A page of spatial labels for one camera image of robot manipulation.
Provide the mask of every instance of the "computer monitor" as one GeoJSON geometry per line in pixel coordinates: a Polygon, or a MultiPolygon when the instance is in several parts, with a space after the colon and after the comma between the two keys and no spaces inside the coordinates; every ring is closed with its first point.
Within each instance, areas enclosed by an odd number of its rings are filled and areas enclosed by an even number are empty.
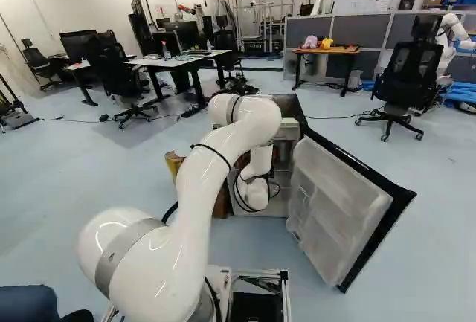
{"type": "Polygon", "coordinates": [[[162,28],[164,26],[164,24],[170,23],[170,18],[165,17],[163,19],[156,19],[156,21],[157,21],[157,27],[162,28]]]}
{"type": "Polygon", "coordinates": [[[81,63],[81,59],[86,58],[84,45],[96,35],[96,30],[79,30],[59,34],[62,46],[65,48],[71,63],[81,63]]]}
{"type": "Polygon", "coordinates": [[[180,55],[180,46],[176,34],[173,32],[159,32],[152,35],[155,44],[155,51],[162,54],[162,41],[166,42],[167,50],[172,56],[180,55]]]}
{"type": "Polygon", "coordinates": [[[153,52],[152,34],[150,33],[142,2],[141,0],[132,0],[131,6],[134,13],[129,15],[129,21],[134,36],[137,39],[142,54],[151,54],[153,52]]]}
{"type": "Polygon", "coordinates": [[[171,22],[164,24],[167,32],[175,31],[183,50],[191,49],[195,45],[202,45],[199,29],[195,21],[171,22]]]}
{"type": "Polygon", "coordinates": [[[203,16],[203,33],[205,34],[205,38],[213,43],[213,22],[211,16],[203,16]]]}

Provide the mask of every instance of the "mesh chair back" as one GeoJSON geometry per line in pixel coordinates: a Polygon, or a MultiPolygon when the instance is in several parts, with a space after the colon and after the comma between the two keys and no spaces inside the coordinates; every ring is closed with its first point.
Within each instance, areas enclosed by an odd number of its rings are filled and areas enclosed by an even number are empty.
{"type": "Polygon", "coordinates": [[[28,65],[32,68],[41,67],[50,63],[38,48],[26,48],[23,50],[23,54],[25,55],[28,65]]]}
{"type": "Polygon", "coordinates": [[[403,108],[422,107],[434,95],[442,52],[443,46],[434,43],[397,43],[375,95],[403,108]]]}
{"type": "Polygon", "coordinates": [[[135,80],[135,72],[129,70],[126,55],[120,43],[103,47],[99,39],[86,44],[86,56],[108,93],[122,97],[138,97],[141,90],[135,80]]]}

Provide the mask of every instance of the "white robot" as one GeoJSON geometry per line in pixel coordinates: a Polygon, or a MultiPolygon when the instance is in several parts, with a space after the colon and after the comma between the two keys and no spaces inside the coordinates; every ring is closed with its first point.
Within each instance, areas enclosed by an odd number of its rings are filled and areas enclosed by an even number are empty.
{"type": "MultiPolygon", "coordinates": [[[[438,64],[439,77],[437,78],[437,84],[442,87],[450,86],[453,83],[453,79],[446,74],[449,63],[456,56],[456,48],[449,44],[448,34],[450,31],[453,32],[454,38],[460,41],[460,49],[471,51],[476,49],[476,42],[471,41],[458,16],[454,13],[444,15],[436,37],[437,43],[444,47],[440,63],[438,64]]],[[[472,103],[459,103],[458,105],[464,111],[476,113],[476,106],[472,103]]]]}
{"type": "Polygon", "coordinates": [[[170,226],[134,208],[113,208],[80,233],[81,269],[128,321],[220,321],[204,312],[210,305],[203,291],[211,213],[231,165],[249,150],[251,162],[236,193],[254,210],[268,204],[267,183],[259,176],[271,168],[269,141],[280,127],[279,107],[263,97],[220,94],[208,112],[223,127],[206,135],[182,164],[180,204],[170,226]]]}
{"type": "Polygon", "coordinates": [[[460,41],[461,49],[472,51],[476,49],[476,43],[471,41],[471,38],[461,24],[458,16],[454,13],[447,13],[444,15],[436,38],[437,43],[445,48],[441,56],[440,64],[438,65],[441,74],[444,73],[449,63],[453,60],[454,56],[456,56],[456,48],[449,45],[447,35],[449,31],[452,31],[454,37],[460,41]]]}

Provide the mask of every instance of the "plastic cover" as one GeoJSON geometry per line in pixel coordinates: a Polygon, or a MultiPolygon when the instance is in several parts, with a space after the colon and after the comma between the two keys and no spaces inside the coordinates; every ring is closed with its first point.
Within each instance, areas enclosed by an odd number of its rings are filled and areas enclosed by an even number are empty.
{"type": "Polygon", "coordinates": [[[338,285],[392,198],[308,137],[293,160],[286,227],[324,281],[338,285]]]}

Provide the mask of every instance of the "wooden table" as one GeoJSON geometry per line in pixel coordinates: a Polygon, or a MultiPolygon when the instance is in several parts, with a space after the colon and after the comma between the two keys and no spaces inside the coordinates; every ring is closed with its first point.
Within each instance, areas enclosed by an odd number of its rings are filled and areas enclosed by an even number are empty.
{"type": "Polygon", "coordinates": [[[303,54],[340,54],[344,55],[347,58],[347,73],[345,75],[345,84],[341,91],[341,96],[345,96],[347,93],[347,86],[349,85],[349,76],[352,68],[354,66],[354,62],[356,60],[357,54],[360,53],[360,47],[356,45],[348,45],[348,46],[339,46],[339,47],[331,47],[329,49],[323,48],[315,48],[315,49],[294,49],[292,53],[297,54],[297,64],[296,64],[296,83],[295,86],[292,87],[292,90],[296,90],[299,86],[304,82],[304,80],[300,80],[300,61],[303,54]]]}

